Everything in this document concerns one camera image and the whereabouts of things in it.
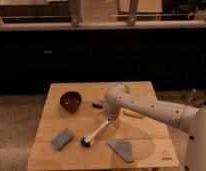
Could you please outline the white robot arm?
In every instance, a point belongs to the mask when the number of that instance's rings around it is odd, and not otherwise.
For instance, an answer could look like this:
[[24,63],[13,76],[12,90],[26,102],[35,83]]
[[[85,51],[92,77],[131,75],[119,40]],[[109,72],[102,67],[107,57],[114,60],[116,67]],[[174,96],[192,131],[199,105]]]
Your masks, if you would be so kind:
[[206,171],[206,103],[200,107],[135,97],[129,87],[117,84],[104,95],[104,111],[117,118],[125,108],[186,132],[188,137],[185,171]]

